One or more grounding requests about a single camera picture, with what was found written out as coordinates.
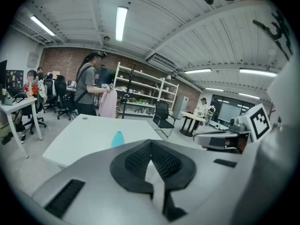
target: desk leg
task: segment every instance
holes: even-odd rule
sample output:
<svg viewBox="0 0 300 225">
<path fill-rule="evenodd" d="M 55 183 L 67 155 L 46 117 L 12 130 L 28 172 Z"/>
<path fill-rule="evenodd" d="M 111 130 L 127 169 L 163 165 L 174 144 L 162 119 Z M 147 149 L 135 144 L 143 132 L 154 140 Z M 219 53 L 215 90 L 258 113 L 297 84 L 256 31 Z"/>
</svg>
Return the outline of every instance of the desk leg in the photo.
<svg viewBox="0 0 300 225">
<path fill-rule="evenodd" d="M 187 122 L 187 120 L 188 120 L 188 117 L 186 117 L 186 119 L 184 120 L 184 123 L 183 123 L 183 126 L 182 126 L 182 131 L 183 131 L 183 129 L 184 129 L 184 126 L 186 125 L 186 122 Z"/>
<path fill-rule="evenodd" d="M 193 122 L 193 119 L 191 119 L 191 121 L 189 122 L 187 131 L 186 131 L 186 136 L 188 135 L 188 131 L 189 131 L 189 129 L 191 128 L 192 122 Z"/>
<path fill-rule="evenodd" d="M 17 134 L 17 132 L 15 130 L 15 126 L 14 126 L 13 119 L 11 118 L 11 114 L 7 115 L 7 119 L 8 119 L 8 122 L 9 122 L 9 126 L 10 126 L 10 129 L 11 129 L 11 132 L 14 135 L 15 141 L 17 142 L 17 144 L 18 144 L 19 148 L 22 150 L 22 152 L 25 154 L 26 158 L 28 158 L 28 154 L 26 153 L 24 147 L 22 146 L 22 144 L 20 142 L 20 139 L 18 137 L 18 134 Z"/>
<path fill-rule="evenodd" d="M 43 140 L 41 130 L 39 129 L 39 124 L 38 124 L 38 119 L 37 119 L 37 112 L 36 112 L 36 105 L 34 103 L 31 104 L 31 108 L 32 108 L 32 116 L 33 116 L 33 119 L 34 119 L 34 124 L 36 125 L 38 137 L 39 137 L 40 140 Z"/>
</svg>

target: white metal shelf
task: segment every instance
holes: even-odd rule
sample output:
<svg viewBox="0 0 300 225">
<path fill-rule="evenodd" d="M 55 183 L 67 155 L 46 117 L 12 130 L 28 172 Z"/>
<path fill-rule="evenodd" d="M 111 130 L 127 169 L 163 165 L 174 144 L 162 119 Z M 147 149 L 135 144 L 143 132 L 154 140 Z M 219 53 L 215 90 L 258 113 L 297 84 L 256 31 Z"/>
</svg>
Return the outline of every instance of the white metal shelf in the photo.
<svg viewBox="0 0 300 225">
<path fill-rule="evenodd" d="M 169 93 L 169 94 L 172 94 L 172 95 L 176 95 L 175 93 L 169 92 L 167 90 L 162 90 L 162 92 Z"/>
<path fill-rule="evenodd" d="M 119 66 L 119 68 L 120 68 L 121 71 L 128 71 L 128 72 L 131 72 L 131 69 L 128 68 L 128 67 Z M 133 73 L 134 73 L 134 74 L 138 74 L 139 76 L 141 76 L 141 77 L 143 77 L 143 78 L 147 78 L 147 79 L 150 79 L 150 80 L 155 81 L 155 82 L 162 82 L 162 81 L 163 81 L 163 80 L 160 79 L 160 78 L 151 76 L 151 75 L 149 75 L 149 74 L 146 74 L 146 73 L 143 73 L 143 72 L 140 72 L 140 71 L 137 71 L 137 70 L 133 70 Z"/>
<path fill-rule="evenodd" d="M 153 115 L 149 115 L 146 113 L 132 112 L 132 111 L 125 111 L 125 114 L 153 117 Z"/>
<path fill-rule="evenodd" d="M 140 103 L 132 103 L 132 102 L 127 102 L 127 104 L 131 104 L 131 105 L 137 105 L 137 106 L 142 106 L 142 107 L 154 107 L 154 105 L 151 104 L 140 104 Z"/>
<path fill-rule="evenodd" d="M 173 103 L 173 101 L 167 100 L 167 99 L 164 99 L 164 98 L 160 98 L 159 100 L 166 101 L 166 102 L 169 102 L 169 103 Z"/>
<path fill-rule="evenodd" d="M 127 83 L 129 82 L 128 79 L 122 78 L 122 77 L 117 77 L 117 80 L 121 80 L 121 81 L 124 81 L 124 82 L 127 82 Z M 141 82 L 136 82 L 136 81 L 132 81 L 132 80 L 131 80 L 131 83 L 132 83 L 132 84 L 136 84 L 136 85 L 140 85 L 140 86 L 142 86 L 142 87 L 146 87 L 146 88 L 151 88 L 151 89 L 159 90 L 159 88 L 152 87 L 152 86 L 150 86 L 150 85 L 147 85 L 147 84 L 144 84 L 144 83 L 141 83 Z"/>
<path fill-rule="evenodd" d="M 115 78 L 114 78 L 114 81 L 113 81 L 114 87 L 116 87 L 116 82 L 117 82 L 117 80 L 118 80 L 118 81 L 127 82 L 127 83 L 129 82 L 128 79 L 125 79 L 125 78 L 121 78 L 121 77 L 120 77 L 120 74 L 119 74 L 120 71 L 131 72 L 131 69 L 128 68 L 128 67 L 121 66 L 121 65 L 120 65 L 120 62 L 118 63 L 116 75 L 115 75 Z M 178 84 L 175 85 L 175 84 L 172 84 L 172 83 L 170 83 L 170 82 L 166 82 L 164 77 L 163 77 L 162 79 L 160 79 L 160 78 L 151 76 L 151 75 L 149 75 L 149 74 L 146 74 L 146 73 L 143 73 L 143 72 L 140 72 L 140 71 L 137 71 L 137 70 L 134 70 L 134 71 L 133 71 L 133 74 L 139 75 L 140 77 L 147 78 L 147 79 L 149 79 L 149 80 L 152 80 L 152 81 L 155 81 L 155 82 L 157 82 L 157 83 L 160 83 L 160 85 L 159 85 L 159 88 L 157 88 L 157 87 L 153 87 L 153 86 L 150 86 L 150 85 L 148 85 L 148 84 L 141 83 L 141 82 L 131 81 L 132 84 L 136 84 L 136 85 L 139 85 L 139 86 L 143 86 L 143 87 L 146 87 L 146 88 L 150 88 L 150 89 L 153 89 L 153 90 L 157 90 L 157 91 L 158 91 L 158 97 L 149 96 L 149 95 L 145 95 L 145 94 L 141 94 L 141 93 L 136 93 L 136 92 L 130 92 L 130 94 L 135 94 L 135 95 L 142 96 L 142 97 L 147 97 L 147 98 L 157 99 L 157 101 L 162 100 L 162 101 L 166 101 L 166 102 L 172 103 L 171 110 L 173 109 L 173 107 L 174 107 L 174 102 L 175 102 L 176 95 L 177 95 L 177 91 L 178 91 L 178 87 L 179 87 Z M 173 92 L 164 90 L 164 86 L 175 87 L 175 88 L 176 88 L 176 92 L 173 93 Z M 161 97 L 162 97 L 162 93 L 171 94 L 171 95 L 173 95 L 173 98 L 172 98 L 171 100 L 161 98 Z"/>
<path fill-rule="evenodd" d="M 115 88 L 115 89 L 116 89 L 116 91 L 125 92 L 125 91 L 123 91 L 122 89 L 118 89 L 118 88 Z M 136 95 L 143 96 L 143 97 L 147 97 L 147 98 L 158 99 L 157 97 L 149 96 L 149 95 L 142 94 L 142 93 L 137 93 L 137 92 L 130 92 L 130 94 L 136 94 Z"/>
</svg>

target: gray t-shirt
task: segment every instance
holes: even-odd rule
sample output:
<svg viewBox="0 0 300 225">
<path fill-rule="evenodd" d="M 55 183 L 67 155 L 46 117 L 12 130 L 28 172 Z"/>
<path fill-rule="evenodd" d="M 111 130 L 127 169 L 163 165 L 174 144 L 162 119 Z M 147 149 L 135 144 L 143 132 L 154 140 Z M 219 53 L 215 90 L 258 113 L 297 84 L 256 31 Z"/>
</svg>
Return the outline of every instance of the gray t-shirt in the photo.
<svg viewBox="0 0 300 225">
<path fill-rule="evenodd" d="M 86 63 L 83 65 L 83 67 L 80 69 L 78 76 L 81 74 L 81 72 L 87 67 L 90 66 L 89 63 Z M 93 67 L 90 67 L 86 69 L 79 81 L 76 84 L 76 93 L 74 97 L 74 101 L 76 101 L 81 94 L 83 94 L 86 91 L 86 85 L 95 86 L 95 74 L 96 70 Z M 81 104 L 93 104 L 94 103 L 94 94 L 93 93 L 87 93 L 85 94 L 78 103 Z"/>
</svg>

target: fluorescent light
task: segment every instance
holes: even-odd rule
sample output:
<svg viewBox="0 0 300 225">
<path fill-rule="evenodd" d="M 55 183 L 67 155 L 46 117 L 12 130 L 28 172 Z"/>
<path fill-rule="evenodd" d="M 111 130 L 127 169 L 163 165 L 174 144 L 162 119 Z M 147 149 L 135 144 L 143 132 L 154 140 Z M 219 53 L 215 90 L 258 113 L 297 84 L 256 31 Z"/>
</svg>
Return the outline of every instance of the fluorescent light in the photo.
<svg viewBox="0 0 300 225">
<path fill-rule="evenodd" d="M 117 8 L 117 21 L 116 21 L 116 40 L 122 42 L 123 31 L 126 20 L 128 8 L 127 7 L 118 7 Z"/>
<path fill-rule="evenodd" d="M 238 106 L 239 106 L 239 107 L 244 107 L 244 108 L 247 108 L 247 109 L 249 109 L 248 107 L 246 107 L 246 106 L 242 106 L 242 105 L 240 105 L 240 104 L 238 104 Z"/>
<path fill-rule="evenodd" d="M 184 72 L 184 73 L 207 73 L 207 72 L 211 72 L 211 69 L 208 68 L 208 69 L 199 69 L 199 70 L 194 70 L 194 71 L 187 71 L 187 72 Z"/>
<path fill-rule="evenodd" d="M 277 76 L 277 73 L 273 73 L 273 72 L 266 72 L 266 71 L 254 70 L 254 69 L 244 69 L 244 68 L 240 68 L 240 73 L 250 73 L 250 74 L 264 75 L 269 77 Z"/>
<path fill-rule="evenodd" d="M 42 29 L 44 29 L 47 33 L 49 33 L 51 36 L 55 36 L 55 34 L 49 28 L 47 28 L 40 20 L 38 20 L 35 16 L 32 16 L 30 19 L 34 21 Z"/>
<path fill-rule="evenodd" d="M 216 88 L 206 88 L 206 90 L 214 90 L 214 91 L 221 91 L 221 92 L 224 92 L 223 89 L 216 89 Z"/>
<path fill-rule="evenodd" d="M 255 99 L 259 99 L 259 97 L 256 96 L 252 96 L 252 95 L 248 95 L 248 94 L 244 94 L 244 93 L 239 93 L 241 96 L 246 96 L 246 97 L 250 97 L 250 98 L 255 98 Z"/>
<path fill-rule="evenodd" d="M 222 100 L 219 100 L 219 99 L 218 99 L 218 101 L 223 102 L 223 103 L 229 103 L 228 101 L 222 101 Z"/>
</svg>

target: gray floor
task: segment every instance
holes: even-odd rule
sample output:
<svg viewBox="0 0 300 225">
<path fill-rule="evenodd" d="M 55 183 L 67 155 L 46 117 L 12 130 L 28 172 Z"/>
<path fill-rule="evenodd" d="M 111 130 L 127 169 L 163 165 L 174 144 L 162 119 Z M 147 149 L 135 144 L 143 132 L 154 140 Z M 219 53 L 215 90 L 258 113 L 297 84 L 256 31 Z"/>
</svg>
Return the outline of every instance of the gray floor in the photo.
<svg viewBox="0 0 300 225">
<path fill-rule="evenodd" d="M 60 171 L 60 168 L 57 165 L 45 161 L 42 158 L 44 151 L 51 142 L 70 122 L 72 122 L 69 121 L 66 116 L 57 120 L 56 115 L 57 113 L 54 113 L 53 111 L 47 111 L 45 114 L 40 112 L 37 115 L 38 117 L 43 116 L 45 119 L 44 123 L 47 125 L 47 128 L 40 126 L 44 138 L 42 141 L 39 140 L 35 129 L 33 130 L 35 132 L 34 135 L 31 135 L 27 130 L 26 141 L 23 146 L 29 155 L 28 159 L 25 159 L 22 152 L 18 149 L 14 138 L 6 145 L 0 145 L 1 168 L 6 174 L 8 181 L 12 186 L 16 186 L 28 195 L 32 195 L 41 184 Z M 146 120 L 153 128 L 156 128 L 156 124 L 151 118 L 129 115 L 125 116 L 125 118 L 132 120 Z M 171 143 L 202 149 L 201 146 L 193 142 L 191 137 L 186 137 L 179 132 L 183 122 L 183 119 L 176 120 L 175 129 L 169 138 L 166 138 L 160 131 L 158 131 L 158 134 L 163 140 Z M 214 128 L 208 126 L 202 126 L 198 129 L 198 131 L 212 130 L 214 130 Z M 159 180 L 155 171 L 147 172 L 147 177 L 148 180 L 154 182 Z"/>
</svg>

